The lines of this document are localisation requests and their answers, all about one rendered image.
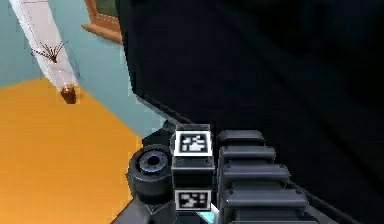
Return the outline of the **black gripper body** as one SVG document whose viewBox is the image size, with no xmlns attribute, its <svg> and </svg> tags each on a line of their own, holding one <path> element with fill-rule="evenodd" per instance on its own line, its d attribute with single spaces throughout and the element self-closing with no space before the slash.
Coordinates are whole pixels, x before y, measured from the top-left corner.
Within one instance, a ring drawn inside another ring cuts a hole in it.
<svg viewBox="0 0 384 224">
<path fill-rule="evenodd" d="M 167 146 L 147 145 L 133 154 L 126 178 L 131 195 L 150 214 L 156 214 L 173 198 L 172 154 Z"/>
</svg>

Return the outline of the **brown potted house plant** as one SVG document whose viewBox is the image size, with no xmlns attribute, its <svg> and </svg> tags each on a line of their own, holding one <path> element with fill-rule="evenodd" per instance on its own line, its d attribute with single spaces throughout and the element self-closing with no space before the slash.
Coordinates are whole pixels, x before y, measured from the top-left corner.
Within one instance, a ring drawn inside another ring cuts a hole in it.
<svg viewBox="0 0 384 224">
<path fill-rule="evenodd" d="M 61 52 L 65 44 L 66 42 L 60 42 L 58 45 L 49 46 L 48 44 L 40 43 L 42 49 L 41 50 L 33 49 L 32 53 L 38 54 L 53 63 L 53 66 L 56 69 L 58 76 L 63 82 L 63 85 L 60 90 L 61 97 L 67 104 L 75 104 L 77 101 L 75 85 L 73 83 L 68 84 L 65 81 L 63 76 L 63 70 L 59 66 L 59 62 L 58 62 L 59 53 Z"/>
</svg>

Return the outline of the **large black cabinet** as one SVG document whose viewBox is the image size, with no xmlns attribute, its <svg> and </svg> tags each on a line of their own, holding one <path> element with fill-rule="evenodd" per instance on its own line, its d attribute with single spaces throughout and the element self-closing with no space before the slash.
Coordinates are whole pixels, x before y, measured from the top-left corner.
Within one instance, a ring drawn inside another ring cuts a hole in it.
<svg viewBox="0 0 384 224">
<path fill-rule="evenodd" d="M 115 0 L 134 93 L 256 129 L 293 181 L 384 224 L 384 0 Z"/>
</svg>

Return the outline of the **brown framed window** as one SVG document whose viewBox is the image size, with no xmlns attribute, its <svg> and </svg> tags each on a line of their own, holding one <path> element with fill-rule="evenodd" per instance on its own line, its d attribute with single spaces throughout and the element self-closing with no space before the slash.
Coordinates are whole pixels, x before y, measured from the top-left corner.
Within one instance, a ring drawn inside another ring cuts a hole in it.
<svg viewBox="0 0 384 224">
<path fill-rule="evenodd" d="M 122 43 L 119 21 L 116 17 L 97 12 L 96 0 L 84 0 L 90 22 L 81 27 L 87 32 L 93 33 L 118 44 Z"/>
</svg>

